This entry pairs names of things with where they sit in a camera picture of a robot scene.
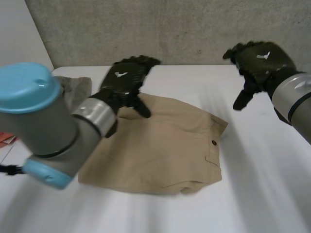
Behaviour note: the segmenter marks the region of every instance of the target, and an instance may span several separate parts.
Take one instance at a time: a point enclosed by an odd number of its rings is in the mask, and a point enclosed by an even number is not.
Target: khaki pants
[[[79,182],[124,192],[193,193],[222,179],[219,140],[227,123],[187,103],[141,94],[152,112],[118,114],[117,132],[103,139]]]

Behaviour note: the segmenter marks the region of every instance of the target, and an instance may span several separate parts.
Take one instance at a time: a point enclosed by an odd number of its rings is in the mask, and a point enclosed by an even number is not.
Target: white table
[[[109,67],[62,67],[88,76],[96,91]],[[0,175],[1,233],[311,232],[311,146],[279,121],[259,94],[232,103],[243,86],[234,66],[158,66],[142,92],[171,97],[229,122],[220,144],[222,181],[190,196],[127,194],[79,184],[53,190],[26,175]],[[0,159],[10,148],[0,151]],[[18,141],[4,164],[30,152]]]

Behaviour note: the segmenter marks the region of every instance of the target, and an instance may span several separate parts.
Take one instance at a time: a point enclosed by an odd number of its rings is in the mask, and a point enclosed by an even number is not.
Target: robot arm
[[[311,144],[311,75],[297,71],[290,57],[272,42],[237,44],[223,58],[230,59],[245,79],[235,110],[246,107],[255,93],[267,92],[279,119]]]
[[[281,82],[271,98],[277,111],[311,144],[311,75],[299,73]]]
[[[159,63],[144,56],[115,63],[100,91],[73,115],[64,103],[59,83],[44,66],[22,63],[0,68],[0,82],[12,87],[0,91],[0,129],[16,134],[33,153],[23,171],[64,189],[101,139],[116,131],[121,107],[133,107],[143,117],[150,117],[138,93],[145,76]]]

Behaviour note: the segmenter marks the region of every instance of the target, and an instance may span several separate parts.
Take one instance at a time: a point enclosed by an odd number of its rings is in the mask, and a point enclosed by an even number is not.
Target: cable
[[[17,165],[8,165],[8,166],[0,165],[0,172],[6,173],[9,176],[24,174],[23,167]]]

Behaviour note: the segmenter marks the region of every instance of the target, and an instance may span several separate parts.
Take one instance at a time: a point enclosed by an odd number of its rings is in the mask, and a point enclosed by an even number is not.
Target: black robotic glove
[[[142,117],[149,118],[150,110],[138,97],[139,89],[143,85],[146,75],[152,67],[160,61],[147,57],[130,57],[116,62],[106,74],[100,90],[92,98],[103,100],[117,114],[121,107],[133,107]],[[117,129],[117,122],[108,132],[111,136]]]
[[[233,109],[242,110],[255,93],[268,92],[270,98],[281,82],[299,73],[290,57],[272,42],[248,42],[237,44],[228,50],[223,59],[230,59],[244,76],[244,88],[233,104]],[[278,117],[287,121],[275,110]]]

